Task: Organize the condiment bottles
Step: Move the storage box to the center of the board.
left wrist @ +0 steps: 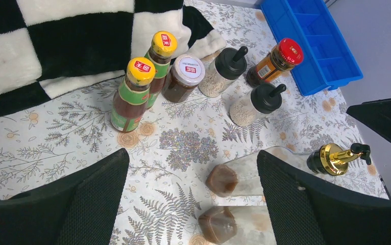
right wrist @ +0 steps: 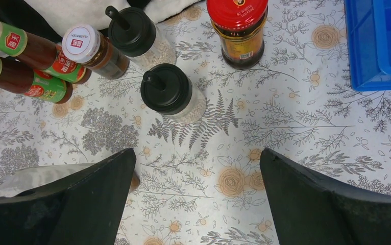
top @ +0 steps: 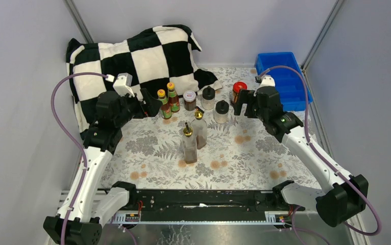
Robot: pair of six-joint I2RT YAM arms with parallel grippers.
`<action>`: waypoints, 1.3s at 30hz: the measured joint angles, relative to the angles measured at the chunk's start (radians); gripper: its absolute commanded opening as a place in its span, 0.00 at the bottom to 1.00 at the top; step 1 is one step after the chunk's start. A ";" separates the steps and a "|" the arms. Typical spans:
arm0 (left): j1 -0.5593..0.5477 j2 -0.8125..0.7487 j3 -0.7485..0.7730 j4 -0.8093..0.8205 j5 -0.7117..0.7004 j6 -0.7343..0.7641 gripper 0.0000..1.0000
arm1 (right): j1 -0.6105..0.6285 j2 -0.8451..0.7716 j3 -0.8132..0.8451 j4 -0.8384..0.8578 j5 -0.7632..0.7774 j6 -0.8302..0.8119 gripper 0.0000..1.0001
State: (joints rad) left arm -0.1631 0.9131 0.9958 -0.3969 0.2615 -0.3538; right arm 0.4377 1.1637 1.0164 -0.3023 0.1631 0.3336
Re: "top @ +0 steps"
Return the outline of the red lid chili sauce jar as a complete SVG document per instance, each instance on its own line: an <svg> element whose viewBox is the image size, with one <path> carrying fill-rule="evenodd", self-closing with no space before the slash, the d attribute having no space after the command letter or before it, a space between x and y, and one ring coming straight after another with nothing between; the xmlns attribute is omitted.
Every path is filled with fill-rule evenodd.
<svg viewBox="0 0 391 245"><path fill-rule="evenodd" d="M241 90L246 90L247 88L248 88L247 84L242 82L242 81L238 81L238 82L233 84L232 96L231 96L231 104L232 104L232 106L234 106L234 104L237 102L239 92Z"/></svg>

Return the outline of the black lid shaker jar front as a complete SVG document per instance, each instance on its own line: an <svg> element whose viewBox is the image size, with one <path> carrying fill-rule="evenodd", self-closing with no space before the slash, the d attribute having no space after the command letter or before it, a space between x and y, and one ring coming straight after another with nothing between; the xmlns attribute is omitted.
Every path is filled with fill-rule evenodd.
<svg viewBox="0 0 391 245"><path fill-rule="evenodd" d="M229 104L225 100L221 100L215 105L214 120L218 124L224 124L228 120Z"/></svg>

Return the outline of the black lid shaker jar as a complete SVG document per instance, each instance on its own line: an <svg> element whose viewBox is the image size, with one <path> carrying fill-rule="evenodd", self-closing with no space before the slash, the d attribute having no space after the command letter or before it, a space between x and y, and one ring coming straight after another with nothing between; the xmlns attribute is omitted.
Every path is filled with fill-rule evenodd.
<svg viewBox="0 0 391 245"><path fill-rule="evenodd" d="M212 110L214 107L215 90L207 86L202 91L202 106L205 110Z"/></svg>
<svg viewBox="0 0 391 245"><path fill-rule="evenodd" d="M215 105L214 120L218 124L224 124L228 120L229 104L225 100L221 100Z"/></svg>

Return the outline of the white lid brown sauce jar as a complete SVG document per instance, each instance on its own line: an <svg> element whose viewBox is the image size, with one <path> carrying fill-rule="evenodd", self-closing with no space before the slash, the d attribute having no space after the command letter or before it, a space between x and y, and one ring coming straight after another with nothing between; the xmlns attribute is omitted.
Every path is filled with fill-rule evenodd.
<svg viewBox="0 0 391 245"><path fill-rule="evenodd" d="M184 108L192 111L197 106L197 94L194 91L188 90L183 93Z"/></svg>

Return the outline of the blue plastic divided bin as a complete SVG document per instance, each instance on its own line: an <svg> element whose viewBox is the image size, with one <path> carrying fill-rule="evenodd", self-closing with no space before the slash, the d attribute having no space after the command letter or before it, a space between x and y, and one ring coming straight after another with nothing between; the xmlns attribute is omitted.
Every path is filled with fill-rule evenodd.
<svg viewBox="0 0 391 245"><path fill-rule="evenodd" d="M300 72L300 67L292 52L262 53L257 55L255 68L261 74L268 68L284 65ZM275 88L280 94L280 100L285 111L304 111L305 95L301 79L293 71L277 68L267 73L273 77Z"/></svg>

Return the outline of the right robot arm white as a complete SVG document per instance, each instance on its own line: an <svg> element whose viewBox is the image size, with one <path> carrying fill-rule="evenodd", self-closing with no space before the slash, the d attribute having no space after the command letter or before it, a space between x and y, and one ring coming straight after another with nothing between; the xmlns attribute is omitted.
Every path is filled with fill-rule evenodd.
<svg viewBox="0 0 391 245"><path fill-rule="evenodd" d="M320 188L300 186L285 181L275 187L272 204L278 210L300 205L315 210L329 226L336 227L362 212L369 183L363 175L352 175L337 164L310 136L304 123L292 112L283 110L279 92L273 86L240 90L234 104L234 114L259 119L266 131L296 155L318 181Z"/></svg>

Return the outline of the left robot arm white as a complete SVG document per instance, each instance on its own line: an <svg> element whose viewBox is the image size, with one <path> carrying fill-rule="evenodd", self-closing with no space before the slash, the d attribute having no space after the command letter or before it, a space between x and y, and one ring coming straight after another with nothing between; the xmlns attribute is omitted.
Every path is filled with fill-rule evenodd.
<svg viewBox="0 0 391 245"><path fill-rule="evenodd" d="M122 127L132 119L155 117L162 102L141 89L124 96L106 91L97 97L93 122L81 145L82 159L68 196L55 216L45 218L43 228L56 244L98 244L103 226L123 207L133 209L137 195L117 185L94 205L94 197L106 166L122 138Z"/></svg>

